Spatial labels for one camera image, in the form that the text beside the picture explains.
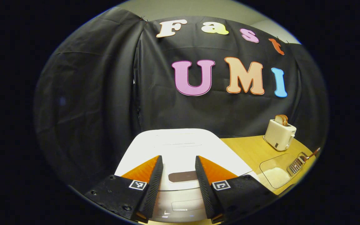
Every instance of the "wooden table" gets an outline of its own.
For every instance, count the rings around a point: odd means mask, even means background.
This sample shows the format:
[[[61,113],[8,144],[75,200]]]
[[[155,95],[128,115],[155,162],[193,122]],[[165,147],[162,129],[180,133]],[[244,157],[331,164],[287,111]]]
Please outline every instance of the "wooden table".
[[[284,194],[286,192],[285,190],[289,186],[294,185],[298,181],[300,181],[309,171],[309,168],[311,168],[314,161],[316,160],[315,156],[311,157],[305,163],[303,168],[294,177],[292,177],[292,179],[290,179],[290,181],[288,181],[285,185],[279,188],[274,188],[264,175],[264,171],[261,170],[261,164],[273,162],[269,160],[272,160],[275,157],[287,157],[293,160],[296,159],[301,152],[304,152],[306,155],[311,155],[312,152],[307,147],[305,147],[298,140],[293,139],[290,147],[287,150],[277,151],[263,139],[263,135],[240,138],[222,138],[221,140],[226,143],[242,160],[244,160],[250,166],[250,168],[258,175],[260,182],[276,195]],[[149,221],[148,225],[212,225],[212,222],[210,219],[183,223]]]

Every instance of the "toaster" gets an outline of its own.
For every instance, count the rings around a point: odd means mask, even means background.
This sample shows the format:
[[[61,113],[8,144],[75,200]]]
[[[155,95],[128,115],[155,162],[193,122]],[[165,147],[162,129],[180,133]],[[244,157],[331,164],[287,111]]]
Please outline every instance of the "toaster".
[[[269,121],[269,125],[267,126],[263,139],[272,145],[277,151],[285,151],[290,147],[296,131],[297,128],[293,125],[287,124],[284,126],[272,119]]]

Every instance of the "metal spatula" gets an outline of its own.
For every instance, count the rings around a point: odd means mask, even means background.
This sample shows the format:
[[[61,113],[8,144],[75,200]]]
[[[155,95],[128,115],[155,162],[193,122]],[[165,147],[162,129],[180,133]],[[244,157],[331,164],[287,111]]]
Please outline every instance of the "metal spatula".
[[[290,166],[288,166],[287,168],[287,172],[290,174],[290,176],[294,176],[302,167],[303,165],[306,163],[306,161],[316,155],[319,152],[320,148],[316,149],[316,151],[314,151],[312,153],[312,155],[310,156],[306,156],[303,152],[301,153],[300,156],[298,156],[294,162],[292,162],[292,164]]]

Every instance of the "pink letter u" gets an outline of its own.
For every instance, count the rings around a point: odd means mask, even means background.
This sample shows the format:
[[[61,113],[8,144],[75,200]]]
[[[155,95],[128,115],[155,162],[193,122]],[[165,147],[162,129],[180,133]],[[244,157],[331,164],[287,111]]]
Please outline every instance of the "pink letter u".
[[[199,86],[191,86],[188,83],[188,68],[191,67],[190,61],[177,61],[172,64],[174,68],[174,81],[177,90],[189,96],[199,96],[207,93],[212,86],[212,66],[215,65],[213,60],[199,60],[197,65],[202,70],[202,82]]]

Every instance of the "black cloth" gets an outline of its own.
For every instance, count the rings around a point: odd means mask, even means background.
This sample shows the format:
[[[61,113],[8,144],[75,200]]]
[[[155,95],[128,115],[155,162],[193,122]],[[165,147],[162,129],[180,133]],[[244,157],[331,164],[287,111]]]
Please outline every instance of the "black cloth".
[[[157,38],[160,22],[185,19],[171,37]],[[225,25],[228,35],[205,33],[204,22]],[[251,30],[259,43],[245,40]],[[275,39],[280,55],[269,38]],[[265,93],[230,94],[225,57],[248,70],[263,65]],[[189,83],[201,83],[198,60],[214,60],[212,87],[186,96],[176,89],[172,63],[187,60]],[[271,68],[284,71],[286,98],[274,94]],[[263,135],[268,122],[285,114],[296,139],[309,149],[327,134],[326,85],[299,44],[287,44],[254,27],[214,17],[172,17],[146,22],[112,8],[84,24],[53,53],[34,97],[34,121],[41,149],[59,177],[84,193],[113,173],[133,138],[142,131],[202,128],[220,138]]]

